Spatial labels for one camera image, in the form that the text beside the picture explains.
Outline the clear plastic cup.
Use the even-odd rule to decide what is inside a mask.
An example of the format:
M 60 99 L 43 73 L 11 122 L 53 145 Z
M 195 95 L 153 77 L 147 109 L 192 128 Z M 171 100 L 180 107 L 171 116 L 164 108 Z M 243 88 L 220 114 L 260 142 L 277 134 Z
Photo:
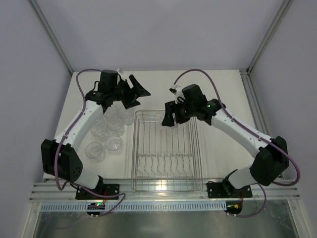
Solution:
M 115 117 L 118 113 L 118 107 L 116 105 L 111 105 L 107 108 L 106 112 L 104 113 L 104 117 L 106 119 Z
M 130 126 L 133 124 L 135 113 L 135 110 L 133 108 L 125 109 L 124 107 L 121 107 L 118 113 L 125 125 Z
M 107 120 L 107 127 L 115 136 L 122 136 L 124 134 L 124 123 L 120 117 L 112 117 Z
M 91 134 L 96 140 L 101 142 L 105 142 L 109 138 L 108 127 L 103 121 L 98 121 L 92 126 Z
M 85 155 L 90 162 L 94 163 L 102 162 L 106 157 L 104 147 L 99 142 L 88 144 L 85 149 Z
M 121 137 L 111 136 L 105 143 L 106 149 L 114 155 L 120 155 L 123 151 Z

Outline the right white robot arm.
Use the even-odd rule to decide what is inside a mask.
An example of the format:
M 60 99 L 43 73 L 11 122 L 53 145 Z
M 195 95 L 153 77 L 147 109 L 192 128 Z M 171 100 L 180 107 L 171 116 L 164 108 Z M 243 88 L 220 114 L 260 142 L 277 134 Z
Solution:
M 268 186 L 289 167 L 287 144 L 282 137 L 271 138 L 236 119 L 218 99 L 208 100 L 197 84 L 184 88 L 173 85 L 169 91 L 175 100 L 165 104 L 162 126 L 174 127 L 197 118 L 229 135 L 254 158 L 252 164 L 222 180 L 227 196 L 233 197 L 251 184 Z

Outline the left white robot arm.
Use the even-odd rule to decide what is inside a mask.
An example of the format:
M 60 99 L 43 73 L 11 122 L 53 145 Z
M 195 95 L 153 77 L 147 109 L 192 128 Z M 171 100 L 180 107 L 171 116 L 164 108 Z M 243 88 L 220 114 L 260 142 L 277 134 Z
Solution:
M 88 93 L 80 89 L 83 105 L 70 124 L 53 140 L 45 139 L 41 144 L 44 173 L 55 177 L 59 190 L 65 188 L 63 179 L 98 198 L 111 198 L 104 189 L 103 178 L 84 168 L 77 154 L 87 132 L 114 102 L 121 102 L 126 109 L 140 105 L 138 98 L 150 96 L 134 75 L 122 79 L 115 70 L 100 70 L 100 78 Z

